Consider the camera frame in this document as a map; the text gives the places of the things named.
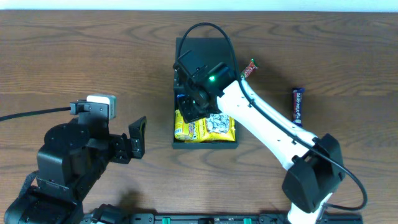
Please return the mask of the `dark green gift box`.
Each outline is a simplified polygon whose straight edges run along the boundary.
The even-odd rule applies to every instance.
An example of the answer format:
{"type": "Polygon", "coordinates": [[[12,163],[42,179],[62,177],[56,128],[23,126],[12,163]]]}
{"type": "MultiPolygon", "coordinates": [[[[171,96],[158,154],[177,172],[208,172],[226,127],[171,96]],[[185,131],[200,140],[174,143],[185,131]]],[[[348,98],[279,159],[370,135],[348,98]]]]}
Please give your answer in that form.
{"type": "MultiPolygon", "coordinates": [[[[220,62],[224,62],[229,68],[232,68],[233,61],[230,56],[229,47],[223,38],[186,38],[181,54],[186,51],[192,50],[193,53],[207,66],[209,69],[215,67],[220,62]]],[[[242,126],[236,122],[236,140],[235,141],[207,141],[207,142],[184,142],[175,138],[174,134],[174,121],[172,122],[172,142],[173,149],[212,149],[212,150],[225,150],[236,149],[239,146],[239,135],[242,126]]]]}

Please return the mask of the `purple Dairy Milk bar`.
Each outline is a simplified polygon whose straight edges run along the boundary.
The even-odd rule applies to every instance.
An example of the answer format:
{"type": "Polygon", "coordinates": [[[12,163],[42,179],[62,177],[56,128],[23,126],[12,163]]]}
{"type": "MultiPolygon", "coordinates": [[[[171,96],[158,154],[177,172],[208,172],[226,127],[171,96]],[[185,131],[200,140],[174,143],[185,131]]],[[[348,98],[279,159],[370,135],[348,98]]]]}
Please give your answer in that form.
{"type": "Polygon", "coordinates": [[[292,122],[302,127],[302,98],[305,92],[304,88],[294,88],[293,96],[293,119],[292,122]]]}

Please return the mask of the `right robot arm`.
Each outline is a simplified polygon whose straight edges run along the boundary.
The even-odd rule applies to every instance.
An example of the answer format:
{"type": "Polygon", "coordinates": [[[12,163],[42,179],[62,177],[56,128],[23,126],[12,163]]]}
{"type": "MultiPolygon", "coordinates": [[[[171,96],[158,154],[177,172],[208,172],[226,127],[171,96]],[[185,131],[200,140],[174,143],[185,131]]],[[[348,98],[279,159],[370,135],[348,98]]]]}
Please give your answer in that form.
{"type": "Polygon", "coordinates": [[[178,107],[191,123],[224,113],[258,138],[287,171],[282,190],[292,202],[290,223],[316,223],[345,175],[339,142],[322,138],[297,126],[263,101],[247,81],[235,78],[221,62],[208,69],[191,50],[176,57],[174,70],[183,85],[178,107]]]}

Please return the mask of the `blue Oreo cookie pack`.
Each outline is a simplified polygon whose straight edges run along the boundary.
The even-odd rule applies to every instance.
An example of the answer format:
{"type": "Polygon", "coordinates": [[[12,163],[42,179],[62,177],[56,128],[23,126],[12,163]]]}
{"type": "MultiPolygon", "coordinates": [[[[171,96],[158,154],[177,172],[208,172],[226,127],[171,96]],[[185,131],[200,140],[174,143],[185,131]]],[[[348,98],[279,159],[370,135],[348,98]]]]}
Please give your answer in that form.
{"type": "Polygon", "coordinates": [[[181,94],[176,94],[176,100],[179,100],[179,99],[181,99],[181,98],[185,98],[186,97],[186,94],[183,94],[183,93],[181,93],[181,94]]]}

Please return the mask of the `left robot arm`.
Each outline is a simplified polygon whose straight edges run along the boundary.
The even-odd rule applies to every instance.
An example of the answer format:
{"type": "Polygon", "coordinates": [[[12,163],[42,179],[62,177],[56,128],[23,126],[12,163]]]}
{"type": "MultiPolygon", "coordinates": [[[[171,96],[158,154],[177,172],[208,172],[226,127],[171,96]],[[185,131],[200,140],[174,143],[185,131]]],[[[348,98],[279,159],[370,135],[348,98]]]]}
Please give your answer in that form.
{"type": "Polygon", "coordinates": [[[129,134],[110,134],[114,105],[87,100],[66,108],[74,118],[49,129],[37,153],[37,171],[25,178],[6,210],[5,223],[129,223],[118,207],[102,204],[83,212],[83,201],[110,162],[142,159],[147,119],[129,125],[129,134]]]}

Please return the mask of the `yellow Hacks candy bag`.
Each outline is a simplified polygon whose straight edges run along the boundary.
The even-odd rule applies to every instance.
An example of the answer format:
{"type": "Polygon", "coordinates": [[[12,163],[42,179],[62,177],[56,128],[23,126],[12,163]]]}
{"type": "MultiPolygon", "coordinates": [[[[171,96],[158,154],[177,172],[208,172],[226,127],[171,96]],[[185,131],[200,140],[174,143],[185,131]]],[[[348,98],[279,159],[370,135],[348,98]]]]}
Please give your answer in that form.
{"type": "Polygon", "coordinates": [[[229,141],[235,142],[235,120],[223,113],[211,114],[190,124],[192,137],[187,142],[229,141]]]}

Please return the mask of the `red green chocolate bar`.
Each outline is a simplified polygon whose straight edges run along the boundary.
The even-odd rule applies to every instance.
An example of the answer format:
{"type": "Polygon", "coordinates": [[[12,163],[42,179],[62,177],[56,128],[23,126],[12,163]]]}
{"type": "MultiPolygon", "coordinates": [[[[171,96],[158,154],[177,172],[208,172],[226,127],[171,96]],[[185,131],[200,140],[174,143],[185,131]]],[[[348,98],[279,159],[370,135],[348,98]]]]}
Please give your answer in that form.
{"type": "Polygon", "coordinates": [[[242,79],[246,79],[250,74],[258,69],[256,61],[252,58],[248,66],[241,72],[240,76],[242,79]]]}

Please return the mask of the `yellow Mentos gum bottle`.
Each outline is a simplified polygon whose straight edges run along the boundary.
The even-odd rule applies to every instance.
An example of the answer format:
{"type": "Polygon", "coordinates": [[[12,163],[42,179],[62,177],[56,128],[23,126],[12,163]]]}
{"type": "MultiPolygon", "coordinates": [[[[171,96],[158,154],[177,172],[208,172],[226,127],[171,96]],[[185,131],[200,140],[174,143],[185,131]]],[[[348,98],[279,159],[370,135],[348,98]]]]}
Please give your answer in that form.
{"type": "Polygon", "coordinates": [[[191,141],[194,134],[194,124],[186,123],[180,110],[175,111],[175,139],[180,141],[191,141]]]}

